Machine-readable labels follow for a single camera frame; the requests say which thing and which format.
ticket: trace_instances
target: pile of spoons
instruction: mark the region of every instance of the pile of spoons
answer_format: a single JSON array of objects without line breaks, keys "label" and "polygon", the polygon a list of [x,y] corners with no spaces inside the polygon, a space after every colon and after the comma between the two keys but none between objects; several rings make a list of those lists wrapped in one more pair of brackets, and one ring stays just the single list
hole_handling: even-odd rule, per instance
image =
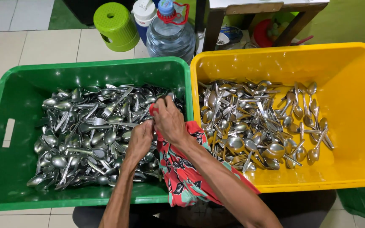
[{"label": "pile of spoons", "polygon": [[[242,83],[216,80],[208,85],[198,83],[202,86],[201,124],[212,152],[242,172],[257,168],[278,170],[284,162],[286,168],[294,169],[302,166],[300,162],[305,158],[312,165],[319,160],[322,141],[328,148],[334,148],[327,136],[327,119],[317,121],[319,107],[312,99],[317,90],[315,82],[308,88],[297,82],[287,86],[267,80],[259,83],[250,80]],[[289,88],[282,99],[286,101],[285,106],[273,109],[275,95],[285,88]],[[303,95],[304,110],[298,105],[299,92]],[[305,101],[305,94],[309,95],[309,104]],[[304,117],[305,125],[312,129],[305,129],[302,122],[300,126],[295,124],[293,113],[297,119]],[[296,133],[301,134],[298,144],[293,140]],[[304,133],[310,133],[317,142],[316,147],[308,152],[303,147]]]},{"label": "pile of spoons", "polygon": [[[87,86],[58,92],[43,101],[46,114],[38,121],[43,134],[34,144],[38,155],[36,176],[27,183],[38,191],[87,185],[115,186],[132,129],[150,119],[150,104],[171,96],[177,108],[183,103],[175,92],[151,85]],[[162,180],[157,138],[139,162],[134,182]]]}]

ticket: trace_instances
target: red floral cloth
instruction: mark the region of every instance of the red floral cloth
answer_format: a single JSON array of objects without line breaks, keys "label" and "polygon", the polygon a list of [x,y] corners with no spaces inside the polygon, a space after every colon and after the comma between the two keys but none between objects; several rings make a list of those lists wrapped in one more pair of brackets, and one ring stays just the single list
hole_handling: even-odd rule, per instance
[{"label": "red floral cloth", "polygon": [[[149,109],[153,116],[153,104]],[[195,121],[185,122],[187,132],[196,138],[197,142],[204,147],[215,159],[222,163],[227,169],[235,174],[244,184],[246,184],[254,193],[260,194],[260,191],[250,183],[239,171],[232,168],[210,151],[210,146],[206,139],[204,130],[198,126]],[[190,206],[198,200],[213,201],[222,205],[218,197],[205,179],[198,173],[194,165],[187,160],[185,155],[167,142],[162,134],[157,131],[157,149],[160,153],[159,167],[163,171],[164,180],[169,191],[169,203],[171,206]]]}]

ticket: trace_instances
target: hand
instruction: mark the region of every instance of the hand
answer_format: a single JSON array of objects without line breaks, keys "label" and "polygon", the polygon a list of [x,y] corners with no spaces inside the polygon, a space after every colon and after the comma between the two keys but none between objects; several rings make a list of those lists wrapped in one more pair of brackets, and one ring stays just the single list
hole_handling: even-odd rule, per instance
[{"label": "hand", "polygon": [[150,150],[153,140],[153,120],[146,120],[132,130],[126,157],[139,162]]},{"label": "hand", "polygon": [[190,136],[185,127],[184,116],[170,96],[166,96],[165,100],[158,99],[154,107],[159,109],[159,112],[156,110],[153,112],[155,128],[160,131],[165,140],[171,144],[178,144]]}]

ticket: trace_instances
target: forearm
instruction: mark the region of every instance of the forearm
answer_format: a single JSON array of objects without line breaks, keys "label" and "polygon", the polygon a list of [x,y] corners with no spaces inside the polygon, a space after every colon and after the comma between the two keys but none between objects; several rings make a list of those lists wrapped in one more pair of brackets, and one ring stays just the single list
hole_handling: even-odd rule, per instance
[{"label": "forearm", "polygon": [[264,202],[193,137],[174,144],[192,162],[219,200],[245,227],[281,228]]},{"label": "forearm", "polygon": [[111,194],[99,228],[129,227],[129,207],[136,165],[137,162],[130,158],[126,158],[122,163],[118,182]]}]

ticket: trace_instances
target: crate handle hole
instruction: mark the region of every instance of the crate handle hole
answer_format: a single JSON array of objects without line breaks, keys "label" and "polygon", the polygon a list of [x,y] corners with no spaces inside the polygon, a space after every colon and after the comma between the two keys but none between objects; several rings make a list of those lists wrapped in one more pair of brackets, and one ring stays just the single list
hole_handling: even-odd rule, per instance
[{"label": "crate handle hole", "polygon": [[8,122],[7,122],[7,127],[5,128],[3,147],[9,147],[9,145],[11,143],[11,137],[12,137],[14,125],[15,125],[15,119],[9,118]]},{"label": "crate handle hole", "polygon": [[104,36],[102,33],[100,33],[100,34],[101,34],[102,39],[104,39],[105,42],[112,43],[111,39],[109,39],[107,36]]}]

